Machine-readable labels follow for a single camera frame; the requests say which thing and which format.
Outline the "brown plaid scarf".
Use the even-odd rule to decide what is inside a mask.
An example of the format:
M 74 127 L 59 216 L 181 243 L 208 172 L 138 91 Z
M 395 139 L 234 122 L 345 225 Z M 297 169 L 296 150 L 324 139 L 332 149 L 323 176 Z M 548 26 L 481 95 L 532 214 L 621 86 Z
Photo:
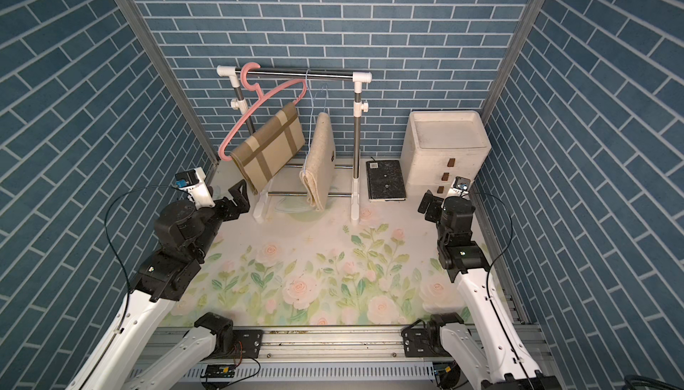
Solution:
M 288 103 L 246 141 L 231 158 L 254 194 L 259 194 L 305 143 L 295 103 Z

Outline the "beige scarf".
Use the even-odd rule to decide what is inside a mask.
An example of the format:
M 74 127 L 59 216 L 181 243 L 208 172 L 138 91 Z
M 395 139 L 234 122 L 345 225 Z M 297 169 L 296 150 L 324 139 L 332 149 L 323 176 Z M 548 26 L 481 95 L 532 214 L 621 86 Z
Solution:
M 306 188 L 307 202 L 317 211 L 327 205 L 335 169 L 336 146 L 328 113 L 318 115 L 313 141 L 299 177 Z

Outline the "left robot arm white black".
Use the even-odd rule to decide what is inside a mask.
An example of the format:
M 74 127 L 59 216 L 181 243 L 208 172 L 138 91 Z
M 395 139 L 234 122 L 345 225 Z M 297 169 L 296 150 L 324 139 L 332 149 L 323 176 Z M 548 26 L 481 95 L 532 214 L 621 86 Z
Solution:
M 206 313 L 142 374 L 130 375 L 158 325 L 200 272 L 221 225 L 250 210 L 245 181 L 235 183 L 228 197 L 213 199 L 198 168 L 177 174 L 176 190 L 187 192 L 187 198 L 160 213 L 154 225 L 159 249 L 129 281 L 121 308 L 70 389 L 170 389 L 197 363 L 234 354 L 233 321 Z

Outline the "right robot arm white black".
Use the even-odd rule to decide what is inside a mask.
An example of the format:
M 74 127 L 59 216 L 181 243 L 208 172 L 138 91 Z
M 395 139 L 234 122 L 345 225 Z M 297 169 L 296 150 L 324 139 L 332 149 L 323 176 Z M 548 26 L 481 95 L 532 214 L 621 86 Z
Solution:
M 425 192 L 418 212 L 436 225 L 441 267 L 466 302 L 480 338 L 470 335 L 461 315 L 434 314 L 425 322 L 427 346 L 448 354 L 454 365 L 436 374 L 441 389 L 455 389 L 461 377 L 473 389 L 559 389 L 559 380 L 543 372 L 504 312 L 493 283 L 492 265 L 472 240 L 475 207 L 459 195 L 441 198 Z

